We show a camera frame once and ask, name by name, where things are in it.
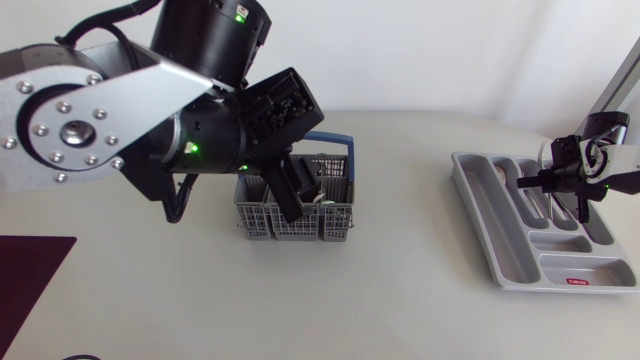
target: tray compartment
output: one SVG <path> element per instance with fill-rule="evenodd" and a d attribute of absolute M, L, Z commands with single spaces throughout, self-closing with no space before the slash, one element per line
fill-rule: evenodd
<path fill-rule="evenodd" d="M 589 286 L 636 286 L 633 271 L 622 259 L 541 255 L 544 275 L 554 284 Z"/>
<path fill-rule="evenodd" d="M 511 180 L 515 183 L 518 177 L 525 176 L 536 176 L 538 175 L 538 164 L 535 160 L 530 159 L 520 159 L 518 160 L 518 165 L 520 166 L 521 172 L 517 174 L 516 178 L 511 178 Z M 538 208 L 542 212 L 544 218 L 547 220 L 550 218 L 549 216 L 549 201 L 551 200 L 551 220 L 553 225 L 560 230 L 565 231 L 576 231 L 580 228 L 580 223 L 575 219 L 575 216 L 569 212 L 569 214 L 565 214 L 564 211 L 560 208 L 560 204 L 556 202 L 556 200 L 551 197 L 549 199 L 549 195 L 542 192 L 539 187 L 528 188 L 526 190 L 520 189 L 522 191 L 526 191 L 529 193 L 529 196 L 533 199 L 533 201 L 538 205 Z"/>
<path fill-rule="evenodd" d="M 537 203 L 529 189 L 518 189 L 516 179 L 521 176 L 521 169 L 513 160 L 505 157 L 491 158 L 494 166 L 504 171 L 505 187 L 511 200 L 513 201 L 522 222 L 534 229 L 546 229 L 549 227 L 549 221 L 544 218 L 541 204 Z"/>
<path fill-rule="evenodd" d="M 582 234 L 531 231 L 529 240 L 541 251 L 590 253 L 593 250 L 589 240 Z"/>
<path fill-rule="evenodd" d="M 556 194 L 558 198 L 566 205 L 571 212 L 576 214 L 578 208 L 578 200 L 573 194 Z M 589 222 L 582 224 L 591 241 L 599 245 L 613 245 L 613 236 L 609 227 L 604 223 L 600 214 L 593 208 L 589 202 Z"/>
<path fill-rule="evenodd" d="M 482 218 L 500 273 L 516 283 L 534 283 L 541 275 L 526 234 L 509 201 L 494 165 L 478 155 L 461 155 L 459 162 Z"/>

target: gray plastic tray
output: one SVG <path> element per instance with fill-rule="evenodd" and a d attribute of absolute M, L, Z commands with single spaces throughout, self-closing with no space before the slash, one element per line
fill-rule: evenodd
<path fill-rule="evenodd" d="M 593 207 L 583 225 L 575 220 L 573 195 L 556 194 L 550 216 L 549 198 L 540 188 L 517 188 L 517 178 L 537 174 L 535 160 L 470 153 L 453 153 L 452 159 L 453 178 L 500 287 L 640 292 L 623 249 Z"/>

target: blue basket handle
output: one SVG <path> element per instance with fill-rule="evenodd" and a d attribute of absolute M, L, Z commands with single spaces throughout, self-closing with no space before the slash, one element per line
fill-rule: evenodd
<path fill-rule="evenodd" d="M 305 140 L 323 141 L 334 144 L 347 145 L 347 157 L 349 158 L 349 181 L 356 178 L 356 163 L 353 148 L 353 137 L 342 134 L 328 133 L 324 131 L 309 131 L 305 136 Z"/>

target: black cable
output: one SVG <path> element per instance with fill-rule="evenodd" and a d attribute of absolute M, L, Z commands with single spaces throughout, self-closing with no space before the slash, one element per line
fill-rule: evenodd
<path fill-rule="evenodd" d="M 595 145 L 596 145 L 596 142 L 594 140 L 590 140 L 584 149 L 584 155 L 587 158 L 587 164 L 589 164 L 589 167 L 596 166 L 596 158 L 593 155 L 591 155 L 591 152 L 593 151 L 593 147 Z"/>
<path fill-rule="evenodd" d="M 100 360 L 100 358 L 93 355 L 74 355 L 62 360 Z"/>
<path fill-rule="evenodd" d="M 99 26 L 100 29 L 104 29 L 110 33 L 112 33 L 122 45 L 125 55 L 127 59 L 129 59 L 129 65 L 131 66 L 131 70 L 140 69 L 140 63 L 138 62 L 138 57 L 136 56 L 136 51 L 133 48 L 133 45 L 127 38 L 127 36 L 120 30 L 117 26 L 113 24 L 108 24 L 105 26 Z"/>
<path fill-rule="evenodd" d="M 78 23 L 69 31 L 69 33 L 67 33 L 66 36 L 56 36 L 55 40 L 60 45 L 75 48 L 78 39 L 89 31 L 98 27 L 114 24 L 137 15 L 142 15 L 154 6 L 158 5 L 160 1 L 161 0 L 140 0 L 129 5 L 101 12 Z"/>
<path fill-rule="evenodd" d="M 168 222 L 175 224 L 182 219 L 182 215 L 184 214 L 184 211 L 187 208 L 187 203 L 189 202 L 191 188 L 193 188 L 193 184 L 197 179 L 197 174 L 188 174 L 180 184 L 178 194 L 173 194 L 171 200 L 162 201 Z"/>

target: metal bolt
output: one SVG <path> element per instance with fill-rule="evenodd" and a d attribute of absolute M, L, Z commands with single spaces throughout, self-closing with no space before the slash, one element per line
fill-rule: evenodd
<path fill-rule="evenodd" d="M 93 111 L 93 117 L 98 120 L 104 120 L 107 118 L 107 112 L 104 109 L 95 109 Z"/>
<path fill-rule="evenodd" d="M 7 150 L 15 149 L 17 146 L 18 146 L 18 140 L 16 140 L 15 138 L 6 137 L 2 139 L 2 147 Z"/>
<path fill-rule="evenodd" d="M 122 169 L 123 166 L 124 166 L 124 160 L 122 159 L 115 159 L 111 162 L 111 167 L 113 167 L 116 170 Z"/>
<path fill-rule="evenodd" d="M 38 136 L 47 136 L 49 135 L 49 128 L 46 125 L 36 125 L 31 129 L 34 134 Z"/>
<path fill-rule="evenodd" d="M 98 158 L 93 155 L 89 155 L 84 159 L 84 163 L 89 166 L 93 166 L 98 163 Z"/>
<path fill-rule="evenodd" d="M 31 94 L 33 92 L 33 84 L 26 81 L 20 81 L 16 88 L 23 94 Z"/>
<path fill-rule="evenodd" d="M 107 143 L 107 145 L 114 146 L 118 143 L 118 138 L 113 135 L 109 135 L 104 139 L 104 141 Z"/>
<path fill-rule="evenodd" d="M 68 179 L 69 177 L 65 173 L 57 173 L 53 176 L 53 180 L 60 184 L 67 182 Z"/>
<path fill-rule="evenodd" d="M 58 111 L 63 114 L 68 114 L 71 112 L 71 104 L 69 104 L 68 102 L 60 101 L 56 104 L 56 109 L 58 109 Z"/>
<path fill-rule="evenodd" d="M 62 153 L 60 152 L 53 152 L 49 154 L 49 160 L 51 160 L 51 162 L 59 164 L 64 161 L 64 155 L 62 155 Z"/>
<path fill-rule="evenodd" d="M 102 82 L 102 78 L 98 75 L 89 75 L 87 76 L 87 84 L 95 85 Z"/>

